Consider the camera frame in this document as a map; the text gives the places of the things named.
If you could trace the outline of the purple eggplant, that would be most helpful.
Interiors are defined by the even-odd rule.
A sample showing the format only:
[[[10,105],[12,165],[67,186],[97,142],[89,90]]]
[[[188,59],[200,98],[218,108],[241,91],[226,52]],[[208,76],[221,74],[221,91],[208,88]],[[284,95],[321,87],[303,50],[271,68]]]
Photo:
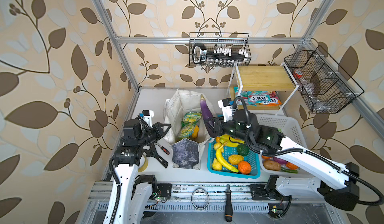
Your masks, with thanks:
[[[205,124],[207,130],[209,130],[210,126],[212,126],[210,119],[212,119],[214,116],[213,116],[212,112],[210,111],[210,109],[207,105],[206,99],[205,99],[203,94],[201,94],[201,97],[200,97],[200,105],[201,105],[201,112],[202,112],[204,124]]]

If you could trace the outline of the green snack bag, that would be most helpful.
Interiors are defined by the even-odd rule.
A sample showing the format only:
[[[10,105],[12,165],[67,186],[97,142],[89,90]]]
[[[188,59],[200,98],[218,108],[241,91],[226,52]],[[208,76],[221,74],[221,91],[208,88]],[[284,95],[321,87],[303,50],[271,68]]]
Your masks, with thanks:
[[[184,127],[182,127],[177,136],[177,141],[181,141],[182,139],[194,140],[194,139],[191,139],[191,135],[196,125],[197,124],[189,123],[189,124],[186,124]]]
[[[198,111],[191,111],[183,116],[182,124],[197,123],[202,117],[202,113]]]

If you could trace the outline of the cream canvas grocery bag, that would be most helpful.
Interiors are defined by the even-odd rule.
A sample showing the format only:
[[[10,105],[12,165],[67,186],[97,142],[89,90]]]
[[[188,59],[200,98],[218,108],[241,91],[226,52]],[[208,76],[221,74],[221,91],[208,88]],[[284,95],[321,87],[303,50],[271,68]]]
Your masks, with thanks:
[[[214,106],[205,94],[177,90],[164,105],[163,116],[171,125],[165,140],[172,149],[174,168],[200,170],[205,144],[211,139],[203,120],[201,98],[209,111],[216,116]]]

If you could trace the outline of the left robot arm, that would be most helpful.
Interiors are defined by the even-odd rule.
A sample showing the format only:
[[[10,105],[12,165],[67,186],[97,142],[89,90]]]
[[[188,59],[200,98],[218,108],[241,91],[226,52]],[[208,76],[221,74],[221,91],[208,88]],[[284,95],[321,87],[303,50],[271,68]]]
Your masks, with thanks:
[[[156,150],[156,143],[171,129],[170,124],[153,123],[152,110],[143,110],[136,118],[124,123],[123,137],[109,160],[113,187],[105,224],[140,223],[148,200],[159,196],[154,175],[139,175],[146,157],[157,160],[164,168],[168,162]]]

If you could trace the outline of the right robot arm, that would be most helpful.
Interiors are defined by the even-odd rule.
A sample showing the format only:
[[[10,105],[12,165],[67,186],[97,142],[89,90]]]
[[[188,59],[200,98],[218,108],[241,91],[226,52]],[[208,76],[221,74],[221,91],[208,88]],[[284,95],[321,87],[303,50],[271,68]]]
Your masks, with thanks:
[[[267,191],[273,197],[319,196],[344,211],[352,211],[356,205],[383,205],[383,193],[359,177],[357,165],[334,162],[295,143],[276,127],[260,125],[257,116],[247,108],[238,109],[238,101],[244,103],[241,97],[219,101],[223,116],[204,120],[214,137],[227,134],[244,141],[245,146],[260,156],[281,158],[313,175],[309,180],[289,181],[278,175],[270,176]]]

